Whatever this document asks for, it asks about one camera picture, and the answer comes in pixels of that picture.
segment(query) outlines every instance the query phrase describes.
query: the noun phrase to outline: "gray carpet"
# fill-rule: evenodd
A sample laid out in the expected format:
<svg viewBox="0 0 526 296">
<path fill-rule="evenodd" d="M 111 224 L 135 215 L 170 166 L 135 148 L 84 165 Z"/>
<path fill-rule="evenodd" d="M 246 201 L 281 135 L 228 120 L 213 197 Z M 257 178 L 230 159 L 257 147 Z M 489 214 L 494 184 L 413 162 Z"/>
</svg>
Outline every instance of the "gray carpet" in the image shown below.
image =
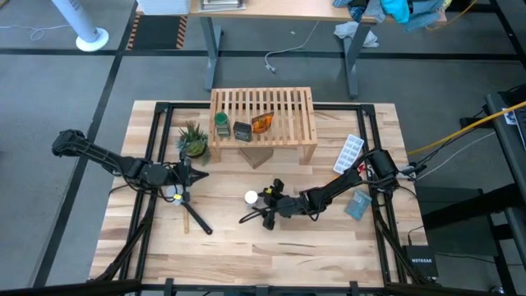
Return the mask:
<svg viewBox="0 0 526 296">
<path fill-rule="evenodd" d="M 132 1 L 81 1 L 97 26 L 110 32 L 107 49 L 116 49 Z M 521 41 L 526 35 L 522 0 L 500 1 Z M 0 10 L 0 25 L 45 27 L 65 21 L 51 2 L 11 1 Z M 274 50 L 293 47 L 305 39 L 312 21 L 217 19 L 225 29 L 222 49 Z M 308 50 L 340 51 L 332 35 L 334 23 L 321 22 Z M 403 34 L 399 25 L 373 28 L 381 46 L 372 52 L 397 53 L 513 53 L 504 31 L 491 14 L 468 14 L 436 32 Z M 73 49 L 71 29 L 52 30 L 30 41 L 27 30 L 0 30 L 0 48 Z M 188 24 L 185 49 L 204 49 L 196 19 Z M 86 131 L 99 101 L 111 57 L 0 56 L 0 289 L 24 287 L 41 256 L 75 160 L 51 156 L 58 131 Z M 126 57 L 95 142 L 120 151 L 132 102 L 136 99 L 206 100 L 203 91 L 205 58 Z M 310 86 L 316 101 L 347 101 L 343 62 L 327 58 L 271 58 L 272 74 L 262 58 L 221 58 L 216 87 Z M 397 106 L 404 140 L 412 150 L 459 128 L 457 119 L 475 114 L 488 92 L 524 82 L 517 62 L 359 60 L 361 102 Z M 476 131 L 444 149 L 430 167 L 438 165 L 470 141 Z M 491 190 L 510 182 L 496 138 L 484 140 L 421 181 L 422 185 L 482 187 Z M 112 176 L 89 164 L 67 225 L 50 284 L 83 282 L 99 237 Z M 503 248 L 510 263 L 519 263 L 513 242 Z M 499 284 L 494 266 L 469 259 L 438 258 L 441 283 L 485 290 Z M 526 294 L 524 269 L 512 266 L 518 291 Z"/>
<path fill-rule="evenodd" d="M 28 285 L 76 162 L 51 144 L 61 130 L 87 130 L 112 60 L 0 56 L 2 289 Z"/>
</svg>

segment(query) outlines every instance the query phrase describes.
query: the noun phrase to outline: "white ice cube tray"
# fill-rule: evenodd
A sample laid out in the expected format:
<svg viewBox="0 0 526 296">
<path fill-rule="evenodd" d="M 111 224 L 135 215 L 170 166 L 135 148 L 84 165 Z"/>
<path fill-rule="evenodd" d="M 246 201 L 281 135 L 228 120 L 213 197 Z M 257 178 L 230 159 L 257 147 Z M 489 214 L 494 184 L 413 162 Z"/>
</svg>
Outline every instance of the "white ice cube tray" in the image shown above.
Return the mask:
<svg viewBox="0 0 526 296">
<path fill-rule="evenodd" d="M 342 174 L 345 169 L 353 165 L 356 158 L 360 155 L 362 150 L 363 140 L 357 136 L 348 135 L 344 148 L 339 152 L 338 160 L 336 160 L 333 170 L 336 173 Z"/>
</svg>

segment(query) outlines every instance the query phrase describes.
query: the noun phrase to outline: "green bottle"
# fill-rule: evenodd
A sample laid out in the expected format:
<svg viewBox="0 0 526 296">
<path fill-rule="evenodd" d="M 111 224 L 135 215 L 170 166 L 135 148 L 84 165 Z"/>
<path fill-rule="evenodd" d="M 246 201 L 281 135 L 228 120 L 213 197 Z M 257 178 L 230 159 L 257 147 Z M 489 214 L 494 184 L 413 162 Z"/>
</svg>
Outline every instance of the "green bottle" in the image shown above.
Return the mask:
<svg viewBox="0 0 526 296">
<path fill-rule="evenodd" d="M 219 136 L 230 136 L 230 123 L 228 115 L 225 112 L 219 112 L 215 115 L 215 129 Z"/>
</svg>

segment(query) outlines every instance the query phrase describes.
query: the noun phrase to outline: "floor mat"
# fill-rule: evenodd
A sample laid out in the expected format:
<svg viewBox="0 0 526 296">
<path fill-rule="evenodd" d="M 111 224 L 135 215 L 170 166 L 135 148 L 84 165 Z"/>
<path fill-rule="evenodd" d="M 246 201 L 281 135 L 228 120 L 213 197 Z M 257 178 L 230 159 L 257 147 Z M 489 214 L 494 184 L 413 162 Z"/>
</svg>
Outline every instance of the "floor mat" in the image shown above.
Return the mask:
<svg viewBox="0 0 526 296">
<path fill-rule="evenodd" d="M 184 47 L 186 16 L 135 17 L 127 50 L 174 50 Z"/>
</svg>

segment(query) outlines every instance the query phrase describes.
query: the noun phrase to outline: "blue box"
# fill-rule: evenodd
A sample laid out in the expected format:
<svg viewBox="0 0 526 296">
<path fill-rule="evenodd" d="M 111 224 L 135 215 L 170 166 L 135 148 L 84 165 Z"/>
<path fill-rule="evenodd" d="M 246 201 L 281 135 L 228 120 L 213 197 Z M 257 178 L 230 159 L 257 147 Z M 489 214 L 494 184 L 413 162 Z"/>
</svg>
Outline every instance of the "blue box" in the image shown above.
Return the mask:
<svg viewBox="0 0 526 296">
<path fill-rule="evenodd" d="M 345 208 L 345 212 L 355 220 L 362 220 L 363 213 L 367 210 L 371 204 L 371 197 L 365 192 L 356 189 L 354 190 L 354 196 Z"/>
</svg>

